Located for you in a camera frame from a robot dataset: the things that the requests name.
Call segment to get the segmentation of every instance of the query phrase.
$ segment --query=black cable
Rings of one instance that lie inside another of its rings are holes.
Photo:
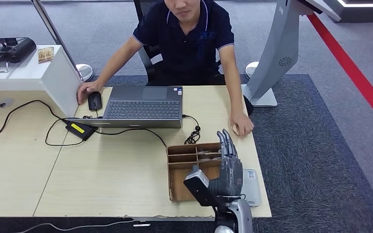
[[[216,223],[217,218],[218,218],[218,211],[217,211],[217,209],[215,209],[215,206],[212,206],[212,209],[213,209],[214,212],[215,212],[215,223]]]
[[[146,131],[149,131],[149,132],[155,134],[155,136],[157,136],[161,140],[162,144],[164,144],[164,146],[167,147],[164,140],[159,135],[157,135],[155,132],[153,132],[151,130],[148,130],[148,129],[127,129],[127,130],[123,130],[123,131],[118,132],[118,133],[101,133],[101,132],[98,132],[98,131],[95,131],[95,132],[99,133],[99,134],[103,134],[103,135],[119,135],[121,133],[128,132],[128,131],[134,131],[134,130],[146,130]]]
[[[201,128],[199,126],[199,123],[193,116],[182,114],[182,118],[185,118],[185,117],[194,119],[194,121],[197,123],[197,126],[195,126],[195,131],[193,131],[191,135],[185,140],[184,144],[196,144],[198,140],[201,138],[201,135],[200,135]]]
[[[53,113],[51,107],[49,107],[49,105],[47,105],[46,103],[44,103],[44,102],[42,102],[42,101],[40,101],[40,100],[32,100],[32,101],[29,101],[29,102],[27,102],[27,103],[24,103],[24,104],[21,105],[21,106],[18,106],[18,107],[16,107],[16,108],[14,108],[12,111],[10,111],[10,112],[8,113],[8,115],[6,116],[6,119],[5,119],[4,123],[3,123],[3,126],[2,126],[2,128],[0,129],[0,133],[1,133],[1,132],[3,131],[3,129],[5,128],[6,124],[8,123],[8,119],[9,119],[9,117],[11,116],[11,114],[12,114],[14,111],[16,111],[16,110],[18,110],[19,108],[22,108],[22,107],[24,107],[24,106],[26,106],[26,105],[28,105],[28,104],[31,104],[31,103],[33,103],[33,102],[40,102],[40,103],[42,103],[43,105],[47,106],[47,107],[49,108],[49,111],[51,112],[51,114],[52,114],[53,116],[55,116],[55,117],[58,118],[59,120],[64,121],[62,118],[60,118],[60,117],[57,116],[55,113]]]
[[[98,110],[96,110],[96,113],[97,113],[97,119],[98,119],[99,118]],[[93,119],[94,117],[93,116],[83,116],[82,118],[83,119]]]
[[[49,136],[49,132],[51,131],[51,129],[54,127],[54,125],[59,122],[60,120],[64,121],[66,119],[78,119],[76,117],[67,117],[67,118],[62,118],[62,119],[57,119],[52,125],[51,127],[48,129],[48,132],[46,133],[46,137],[45,137],[45,144],[48,145],[48,146],[52,146],[52,147],[69,147],[69,146],[76,146],[76,145],[79,145],[81,143],[84,142],[84,140],[82,140],[81,142],[78,142],[78,143],[74,143],[74,144],[49,144],[48,143],[48,136]]]

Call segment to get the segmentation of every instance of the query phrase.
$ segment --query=shirt collar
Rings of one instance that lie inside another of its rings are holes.
[[[179,25],[177,17],[170,10],[168,10],[167,14],[167,24],[172,27],[178,27]],[[200,18],[196,28],[205,29],[205,31],[208,29],[208,6],[204,0],[201,0]]]

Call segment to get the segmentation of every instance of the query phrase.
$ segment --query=red floor stripe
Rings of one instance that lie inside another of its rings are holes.
[[[350,76],[350,79],[353,81],[355,86],[373,108],[373,86],[371,83],[367,80],[367,78],[365,78],[364,74],[362,74],[353,60],[351,60],[344,49],[342,49],[341,45],[339,45],[320,19],[315,14],[308,15],[308,18],[339,64],[342,66],[348,76]]]

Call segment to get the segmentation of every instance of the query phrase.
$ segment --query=man's left hand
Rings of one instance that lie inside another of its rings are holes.
[[[242,111],[231,112],[230,123],[237,126],[239,137],[245,137],[254,129],[254,124]]]

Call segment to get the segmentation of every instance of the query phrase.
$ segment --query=metal pole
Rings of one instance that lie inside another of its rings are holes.
[[[75,70],[78,73],[79,77],[81,78],[81,81],[84,81],[84,79],[82,78],[81,72],[79,71],[75,62],[73,61],[65,43],[62,41],[61,37],[59,36],[59,33],[56,30],[55,26],[53,25],[52,20],[49,18],[49,15],[46,12],[41,0],[31,0],[31,1],[36,11],[38,12],[39,16],[41,17],[42,21],[44,22],[46,28],[48,29],[49,33],[51,34],[53,40],[55,41],[57,45],[61,45],[64,48],[64,51],[67,54],[67,57],[71,61],[73,67],[75,67]]]

